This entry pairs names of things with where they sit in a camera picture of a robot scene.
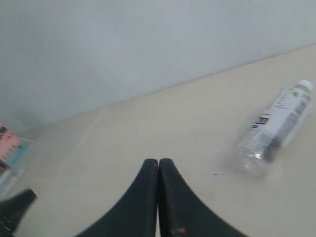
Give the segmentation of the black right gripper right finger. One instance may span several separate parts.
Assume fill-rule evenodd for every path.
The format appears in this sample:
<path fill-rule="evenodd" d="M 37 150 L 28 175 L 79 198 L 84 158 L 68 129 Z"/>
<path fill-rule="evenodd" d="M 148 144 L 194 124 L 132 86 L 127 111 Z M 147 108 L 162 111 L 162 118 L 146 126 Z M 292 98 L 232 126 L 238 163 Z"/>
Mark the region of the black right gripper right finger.
<path fill-rule="evenodd" d="M 245 236 L 197 197 L 169 158 L 159 161 L 158 218 L 162 237 Z"/>

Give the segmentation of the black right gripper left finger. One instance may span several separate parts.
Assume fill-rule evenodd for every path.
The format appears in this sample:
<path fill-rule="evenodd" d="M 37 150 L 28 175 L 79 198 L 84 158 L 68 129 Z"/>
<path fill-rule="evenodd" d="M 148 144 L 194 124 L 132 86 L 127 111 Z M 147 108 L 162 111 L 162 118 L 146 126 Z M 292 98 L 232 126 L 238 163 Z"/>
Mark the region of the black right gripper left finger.
<path fill-rule="evenodd" d="M 157 224 L 158 161 L 144 160 L 118 202 L 78 237 L 154 237 Z"/>

